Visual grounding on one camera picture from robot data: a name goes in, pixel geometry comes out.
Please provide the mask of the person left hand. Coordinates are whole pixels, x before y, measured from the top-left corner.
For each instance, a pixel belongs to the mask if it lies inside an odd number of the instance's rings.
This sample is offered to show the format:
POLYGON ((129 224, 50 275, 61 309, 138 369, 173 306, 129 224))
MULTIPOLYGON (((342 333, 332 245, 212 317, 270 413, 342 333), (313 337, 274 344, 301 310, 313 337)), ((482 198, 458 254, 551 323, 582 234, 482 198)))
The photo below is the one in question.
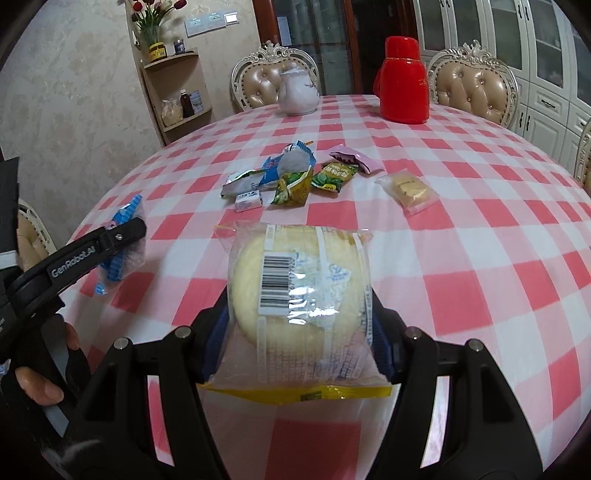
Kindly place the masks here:
MULTIPOLYGON (((80 349, 78 334, 69 323, 64 324, 64 339, 70 350, 76 351, 80 349)), ((29 367, 17 368, 15 376, 21 389, 38 405, 56 405, 64 398, 64 393, 58 386, 29 367)))

